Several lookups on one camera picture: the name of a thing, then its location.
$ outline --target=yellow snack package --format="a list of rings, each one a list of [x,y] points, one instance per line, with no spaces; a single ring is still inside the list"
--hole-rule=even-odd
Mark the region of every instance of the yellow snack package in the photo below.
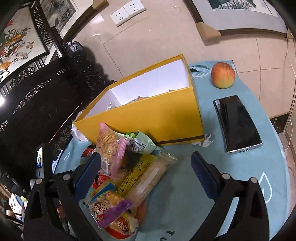
[[[147,170],[149,165],[152,163],[155,156],[150,154],[143,154],[134,169],[128,173],[127,177],[117,188],[117,193],[120,196],[125,196],[127,192],[135,185],[138,179]]]

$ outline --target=black phone screen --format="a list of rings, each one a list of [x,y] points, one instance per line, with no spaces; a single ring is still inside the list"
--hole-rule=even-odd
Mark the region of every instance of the black phone screen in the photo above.
[[[214,100],[214,106],[225,137],[227,152],[253,149],[262,145],[254,122],[237,95]]]

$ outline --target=white cable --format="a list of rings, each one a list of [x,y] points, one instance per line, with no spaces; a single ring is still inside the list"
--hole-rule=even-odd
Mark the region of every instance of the white cable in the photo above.
[[[277,119],[277,117],[274,118],[274,124],[275,124],[275,122],[276,122],[276,119]],[[274,124],[272,125],[273,127],[274,127]]]
[[[290,140],[289,140],[289,144],[288,144],[288,147],[287,147],[287,149],[286,150],[284,150],[284,153],[288,150],[288,148],[289,148],[289,146],[290,146],[290,143],[291,143],[291,139],[292,139],[292,135],[293,135],[293,125],[292,125],[292,121],[291,121],[291,119],[290,119],[290,123],[291,123],[291,136],[290,136]]]
[[[294,50],[295,50],[295,42],[294,42],[294,39],[293,38],[292,38],[292,41],[293,41]],[[286,123],[286,125],[284,127],[283,133],[285,133],[285,131],[287,129],[287,126],[288,126],[288,123],[289,123],[289,120],[291,120],[291,115],[292,115],[292,111],[293,111],[294,104],[295,104],[295,98],[296,98],[296,73],[295,73],[295,70],[293,68],[292,61],[290,59],[290,56],[289,56],[289,39],[287,40],[287,53],[286,53],[286,56],[287,55],[288,55],[288,58],[290,60],[290,64],[291,64],[291,68],[293,70],[293,73],[295,75],[295,85],[294,85],[294,93],[293,93],[293,99],[292,99],[292,104],[291,104],[291,108],[290,108],[290,113],[289,113],[289,116],[288,116],[288,121],[287,121],[287,123]]]

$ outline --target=pink plastic bag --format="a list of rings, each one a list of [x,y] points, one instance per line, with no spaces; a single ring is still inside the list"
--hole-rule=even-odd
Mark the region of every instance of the pink plastic bag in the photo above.
[[[101,168],[114,180],[120,178],[119,172],[127,142],[127,138],[117,135],[104,122],[100,123],[96,151],[102,158]]]

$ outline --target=red apple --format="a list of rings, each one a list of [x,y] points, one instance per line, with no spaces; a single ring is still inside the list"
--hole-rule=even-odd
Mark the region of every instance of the red apple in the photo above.
[[[213,85],[220,89],[226,89],[233,85],[235,80],[235,72],[233,68],[223,62],[217,62],[212,68]]]

